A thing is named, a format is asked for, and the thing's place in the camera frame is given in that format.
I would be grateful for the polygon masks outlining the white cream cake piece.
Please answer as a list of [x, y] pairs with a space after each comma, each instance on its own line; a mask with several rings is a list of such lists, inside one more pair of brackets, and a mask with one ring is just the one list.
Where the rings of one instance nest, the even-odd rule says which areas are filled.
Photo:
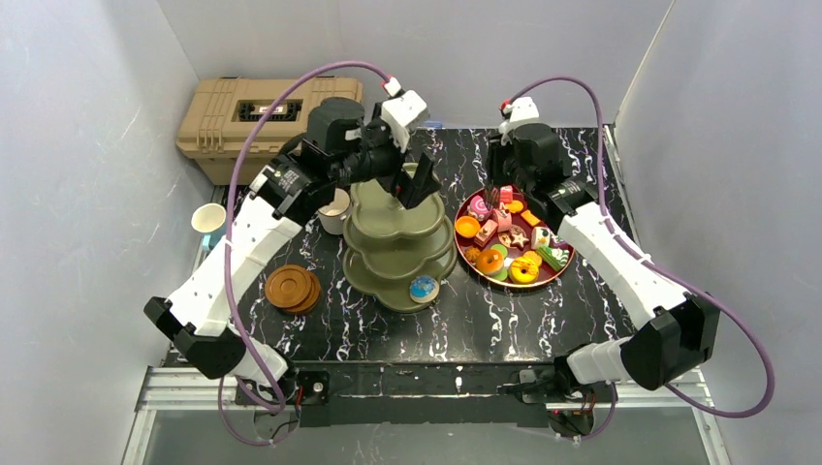
[[553, 233], [545, 227], [534, 227], [531, 231], [530, 244], [532, 250], [539, 250], [542, 247], [550, 247]]

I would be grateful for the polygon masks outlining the yellow frosted donut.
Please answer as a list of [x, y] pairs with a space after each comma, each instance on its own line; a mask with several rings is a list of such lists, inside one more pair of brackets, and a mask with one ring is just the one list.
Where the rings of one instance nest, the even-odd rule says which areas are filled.
[[508, 268], [508, 277], [515, 284], [533, 283], [539, 274], [540, 265], [526, 257], [516, 258]]

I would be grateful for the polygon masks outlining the orange glazed donut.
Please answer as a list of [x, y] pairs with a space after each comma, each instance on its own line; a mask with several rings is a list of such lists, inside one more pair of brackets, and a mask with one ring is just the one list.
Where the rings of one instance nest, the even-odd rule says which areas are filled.
[[504, 268], [504, 263], [498, 252], [488, 249], [481, 253], [474, 266], [481, 274], [494, 276]]

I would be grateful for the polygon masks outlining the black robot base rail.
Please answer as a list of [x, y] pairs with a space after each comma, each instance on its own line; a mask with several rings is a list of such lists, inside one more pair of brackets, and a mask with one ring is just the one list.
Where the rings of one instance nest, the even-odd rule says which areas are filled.
[[578, 387], [549, 362], [299, 361], [279, 383], [304, 427], [513, 423], [588, 433], [603, 385]]

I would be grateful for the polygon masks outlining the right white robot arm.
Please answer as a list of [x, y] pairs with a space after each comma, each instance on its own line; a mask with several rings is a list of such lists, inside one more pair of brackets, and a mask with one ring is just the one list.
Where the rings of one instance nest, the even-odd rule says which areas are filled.
[[486, 171], [491, 187], [517, 188], [536, 216], [587, 260], [637, 329], [558, 357], [555, 371], [566, 387], [632, 380], [656, 390], [711, 358], [716, 306], [651, 270], [650, 260], [601, 209], [596, 188], [572, 175], [554, 129], [528, 123], [492, 135]]

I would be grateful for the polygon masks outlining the pink strawberry cake square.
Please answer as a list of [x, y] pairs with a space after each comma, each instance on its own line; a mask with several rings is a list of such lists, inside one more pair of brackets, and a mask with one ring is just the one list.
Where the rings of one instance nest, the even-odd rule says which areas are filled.
[[485, 248], [495, 237], [497, 230], [498, 224], [494, 220], [488, 219], [474, 235], [474, 244], [480, 249]]

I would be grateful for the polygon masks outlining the white handled metal tongs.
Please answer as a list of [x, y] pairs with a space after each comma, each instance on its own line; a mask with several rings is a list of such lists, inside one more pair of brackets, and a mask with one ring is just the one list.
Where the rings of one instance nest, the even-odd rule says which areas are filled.
[[483, 192], [483, 201], [488, 210], [494, 210], [500, 205], [500, 188], [487, 186]]

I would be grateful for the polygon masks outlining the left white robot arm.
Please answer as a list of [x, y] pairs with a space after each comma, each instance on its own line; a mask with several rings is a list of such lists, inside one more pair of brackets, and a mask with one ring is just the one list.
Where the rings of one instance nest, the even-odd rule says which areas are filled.
[[413, 174], [403, 167], [411, 133], [427, 117], [427, 104], [414, 91], [377, 105], [369, 123], [358, 102], [326, 99], [309, 113], [306, 132], [251, 181], [213, 251], [170, 296], [151, 298], [145, 315], [207, 378], [277, 386], [289, 363], [242, 328], [239, 298], [275, 253], [332, 203], [336, 189], [374, 180], [406, 209], [436, 193], [429, 156], [421, 156]]

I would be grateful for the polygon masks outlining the blue frosted donut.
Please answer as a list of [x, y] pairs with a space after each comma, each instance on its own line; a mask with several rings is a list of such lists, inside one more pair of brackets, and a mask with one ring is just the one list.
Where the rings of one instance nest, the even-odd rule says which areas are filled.
[[409, 297], [416, 303], [430, 303], [440, 292], [440, 282], [430, 275], [420, 275], [409, 284]]

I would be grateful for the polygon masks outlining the green three-tier dessert stand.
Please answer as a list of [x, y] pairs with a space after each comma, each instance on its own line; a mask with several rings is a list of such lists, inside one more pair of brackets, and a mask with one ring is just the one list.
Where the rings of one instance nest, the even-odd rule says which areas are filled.
[[343, 226], [343, 274], [358, 292], [397, 313], [416, 313], [433, 302], [411, 296], [412, 282], [429, 276], [441, 282], [457, 261], [453, 222], [435, 190], [407, 209], [378, 181], [355, 183], [351, 215]]

